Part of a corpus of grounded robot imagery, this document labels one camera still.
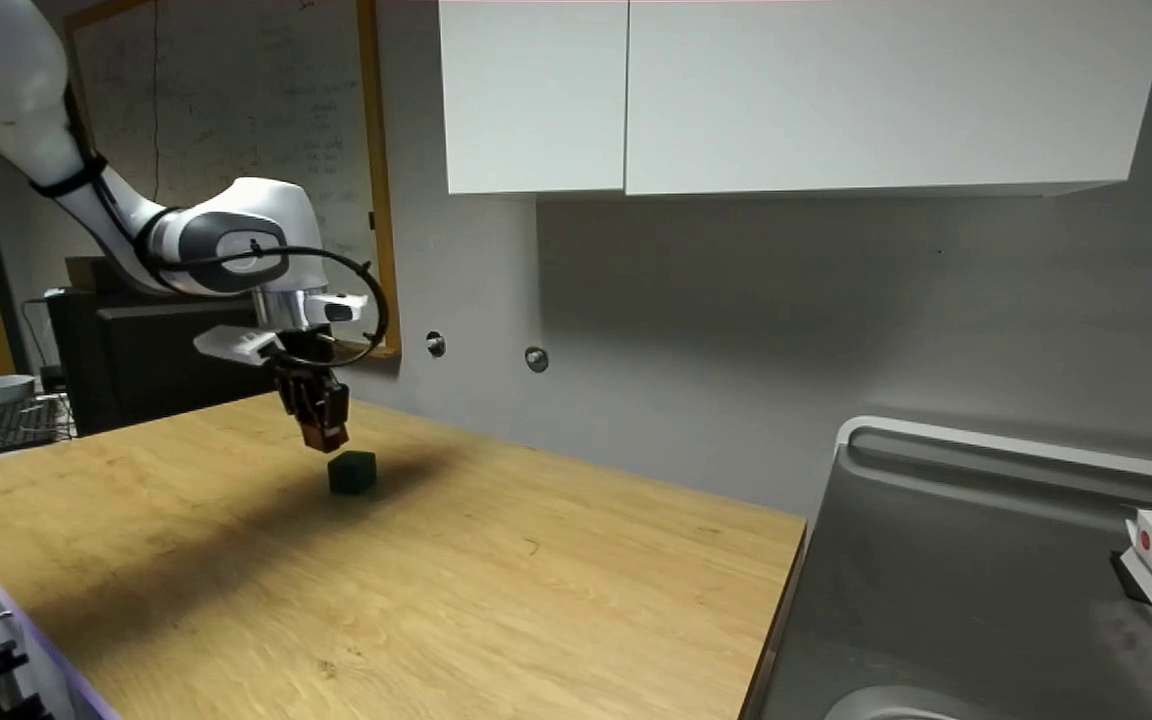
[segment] cable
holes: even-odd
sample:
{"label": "cable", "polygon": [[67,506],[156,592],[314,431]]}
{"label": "cable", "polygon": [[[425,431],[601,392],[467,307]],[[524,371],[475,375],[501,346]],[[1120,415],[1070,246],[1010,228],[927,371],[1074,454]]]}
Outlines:
{"label": "cable", "polygon": [[369,362],[369,357],[375,352],[375,346],[379,346],[384,331],[388,331],[388,302],[384,302],[384,294],[379,294],[379,286],[375,286],[375,275],[370,275],[370,265],[360,265],[360,260],[353,260],[353,255],[342,255],[342,252],[305,250],[305,246],[264,250],[264,246],[250,239],[247,252],[198,255],[198,260],[156,260],[156,269],[190,272],[190,269],[217,269],[217,265],[230,265],[230,260],[261,260],[261,255],[324,255],[324,260],[342,265],[347,272],[354,272],[354,275],[369,286],[370,302],[375,302],[375,330],[365,331],[365,337],[369,337],[369,350],[365,350],[365,352],[354,352],[354,357],[347,357],[347,362],[340,362],[340,366],[337,366],[337,362],[321,366],[321,362],[305,362],[305,357],[283,357],[288,366],[305,366],[305,369],[347,369],[347,366],[360,366],[360,362]]}

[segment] wall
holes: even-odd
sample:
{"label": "wall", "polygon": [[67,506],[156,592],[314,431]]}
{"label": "wall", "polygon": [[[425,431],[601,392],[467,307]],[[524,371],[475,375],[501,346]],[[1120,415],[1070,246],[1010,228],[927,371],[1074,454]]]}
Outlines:
{"label": "wall", "polygon": [[[1132,183],[1058,201],[449,201],[430,0],[379,14],[407,357],[354,397],[796,514],[852,412],[1152,454],[1152,113]],[[0,223],[24,294],[89,250],[15,183]]]}
{"label": "wall", "polygon": [[41,362],[56,366],[49,314],[37,302],[67,282],[64,255],[95,252],[100,250],[81,223],[71,223],[56,205],[41,201],[26,179],[0,160],[0,255],[31,369],[41,369]]}

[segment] green object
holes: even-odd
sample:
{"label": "green object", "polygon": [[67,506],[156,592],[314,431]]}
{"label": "green object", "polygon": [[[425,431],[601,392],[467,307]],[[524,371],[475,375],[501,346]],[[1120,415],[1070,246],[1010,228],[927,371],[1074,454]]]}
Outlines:
{"label": "green object", "polygon": [[340,454],[328,463],[332,496],[365,496],[375,490],[375,454]]}

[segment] wooden table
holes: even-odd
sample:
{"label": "wooden table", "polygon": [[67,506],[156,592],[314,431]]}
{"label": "wooden table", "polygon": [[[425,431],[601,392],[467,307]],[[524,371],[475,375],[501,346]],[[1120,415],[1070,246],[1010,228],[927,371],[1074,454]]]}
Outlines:
{"label": "wooden table", "polygon": [[273,397],[0,461],[0,584],[121,718],[737,718],[805,525]]}

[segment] small dark object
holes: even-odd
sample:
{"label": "small dark object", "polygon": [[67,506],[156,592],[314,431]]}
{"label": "small dark object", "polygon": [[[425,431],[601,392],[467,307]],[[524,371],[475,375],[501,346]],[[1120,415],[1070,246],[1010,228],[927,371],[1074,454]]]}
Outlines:
{"label": "small dark object", "polygon": [[549,352],[533,346],[533,350],[524,352],[524,366],[528,366],[533,371],[549,371]]}
{"label": "small dark object", "polygon": [[375,485],[375,454],[340,454],[328,463],[332,496],[365,496]]}
{"label": "small dark object", "polygon": [[449,357],[445,331],[425,331],[425,350],[428,350],[428,357]]}

